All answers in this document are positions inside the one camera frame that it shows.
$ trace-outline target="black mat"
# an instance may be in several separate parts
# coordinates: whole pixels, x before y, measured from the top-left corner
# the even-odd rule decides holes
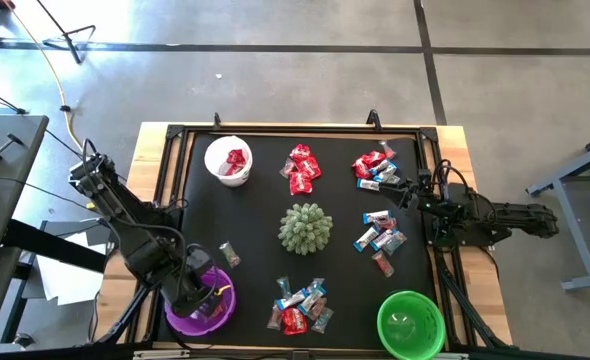
[[[233,317],[221,329],[208,336],[185,337],[185,341],[382,349],[376,316],[390,292],[409,289],[435,299],[419,218],[409,219],[385,197],[356,188],[351,164],[360,155],[380,149],[376,141],[245,136],[242,138],[253,151],[250,178],[242,187],[227,188],[204,165],[206,148],[216,138],[198,135],[193,143],[185,192],[189,206],[182,230],[189,242],[210,249],[232,278],[238,302]],[[313,180],[313,193],[307,196],[291,196],[288,181],[278,173],[298,143],[311,147],[323,173]],[[389,144],[398,153],[398,175],[416,179],[415,142],[399,139]],[[333,217],[334,227],[322,252],[301,256],[287,252],[277,234],[286,209],[306,202],[319,204]],[[362,213],[383,209],[394,210],[400,230],[409,238],[390,258],[395,274],[388,279],[371,259],[374,252],[370,247],[358,253],[352,245],[368,229],[362,223]],[[234,269],[218,250],[226,241],[242,259]],[[266,328],[273,301],[280,297],[275,280],[284,275],[289,277],[293,291],[307,286],[314,277],[326,279],[327,306],[335,314],[325,334],[309,330],[304,335],[285,336]],[[172,341],[164,324],[159,329],[156,340]]]

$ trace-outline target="wooden table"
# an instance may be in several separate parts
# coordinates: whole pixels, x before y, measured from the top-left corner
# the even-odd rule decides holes
[[[149,122],[142,123],[140,128],[137,145],[135,146],[135,154],[131,164],[130,173],[128,176],[127,186],[137,195],[142,201],[151,201],[155,193],[155,186],[159,173],[162,150],[165,142],[165,135],[168,125],[191,125],[191,123],[161,123]],[[302,124],[302,123],[235,123],[236,126],[320,126],[320,127],[357,127],[370,129],[372,125],[346,125],[346,124]],[[417,125],[386,125],[385,128],[404,128],[414,127]],[[461,126],[437,126],[437,133],[439,137],[439,146],[441,156],[443,159],[449,159],[452,165],[459,169],[469,186],[476,188],[475,175],[471,165],[470,155],[468,153],[468,146],[466,145],[466,137],[464,129]],[[289,134],[252,134],[257,136],[298,136],[298,137],[335,137],[335,138],[359,138],[359,139],[394,139],[404,137],[404,135],[387,134],[382,137],[381,134],[310,134],[310,133],[289,133]],[[170,163],[165,179],[164,190],[162,193],[162,203],[168,203],[170,199],[171,183],[173,174],[175,172],[177,152],[180,147],[180,139],[174,141],[171,147]],[[188,142],[188,146],[192,144],[192,135],[183,141]],[[425,143],[426,154],[428,157],[429,167],[433,165],[432,152],[428,147],[428,141]],[[186,156],[183,167],[182,179],[185,178],[185,172],[188,169],[188,159]],[[450,179],[451,181],[459,181],[456,177]],[[495,266],[488,256],[480,249],[475,247],[461,248],[461,260],[464,270],[464,277],[468,289],[468,297],[475,306],[475,309],[480,313],[484,321],[491,327],[495,335],[506,343],[512,343],[511,334],[508,328],[508,321],[504,311],[504,302],[502,300],[502,293],[500,290],[499,280]],[[450,264],[450,256],[447,256],[447,263]],[[98,301],[98,326],[96,337],[100,337],[108,331],[112,324],[119,318],[122,311],[126,308],[128,302],[135,291],[135,278],[126,270],[122,258],[120,256],[113,257],[106,267],[104,273],[104,281],[100,290]],[[142,306],[138,331],[136,334],[136,341],[141,340],[146,327],[146,320],[148,312],[150,311],[150,299]],[[451,296],[453,304],[453,315],[455,319],[456,331],[459,339],[464,343],[464,325],[462,322],[462,314],[455,299]],[[174,348],[173,344],[156,344],[156,347]]]

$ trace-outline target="yellow cable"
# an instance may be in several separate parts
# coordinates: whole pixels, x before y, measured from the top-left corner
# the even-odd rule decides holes
[[[33,42],[35,43],[35,46],[37,46],[39,51],[44,56],[44,59],[46,60],[48,67],[51,69],[51,73],[53,73],[53,76],[55,77],[55,83],[57,84],[57,89],[59,90],[59,98],[62,102],[62,105],[68,106],[66,104],[66,97],[64,96],[64,89],[62,89],[62,82],[59,80],[59,76],[57,76],[57,73],[55,72],[55,68],[53,68],[53,64],[51,64],[51,61],[48,59],[48,56],[46,56],[44,49],[42,49],[42,45],[39,42],[37,42],[37,40],[35,39],[33,34],[31,34],[31,32],[26,27],[26,25],[24,25],[24,22],[22,21],[22,19],[20,19],[20,17],[17,16],[17,14],[15,13],[15,10],[13,10],[13,8],[9,4],[8,0],[2,0],[2,1],[4,1],[4,4],[6,4],[6,7],[8,8],[8,10],[10,10],[13,13],[13,15],[15,15],[15,17],[17,18],[17,21],[19,21],[20,25],[22,25],[22,27],[24,28],[24,31],[26,31],[28,36],[31,37],[31,40],[33,40]],[[77,138],[77,136],[75,136],[75,134],[73,133],[70,115],[67,111],[63,111],[63,113],[64,113],[64,119],[66,119],[66,130],[68,130],[68,135],[70,135],[70,137],[71,137],[71,139],[73,139],[73,142],[75,143],[75,145],[77,145],[77,147],[81,151],[82,145],[81,145],[79,139]]]

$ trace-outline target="white paper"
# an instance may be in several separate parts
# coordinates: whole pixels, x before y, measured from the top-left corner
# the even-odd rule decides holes
[[[88,245],[86,233],[71,235],[66,240],[106,255],[105,245]],[[68,265],[41,255],[37,256],[37,261],[39,261],[46,300],[56,297],[57,305],[93,300],[102,286],[104,274]]]

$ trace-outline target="white paper cup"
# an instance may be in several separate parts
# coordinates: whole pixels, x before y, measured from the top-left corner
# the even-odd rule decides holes
[[[226,176],[229,166],[226,163],[228,153],[231,150],[242,149],[242,156],[246,159],[246,165],[237,174]],[[204,163],[208,171],[213,174],[222,184],[228,187],[236,187],[244,184],[251,173],[253,166],[253,154],[248,144],[237,136],[223,136],[213,141],[206,149]]]

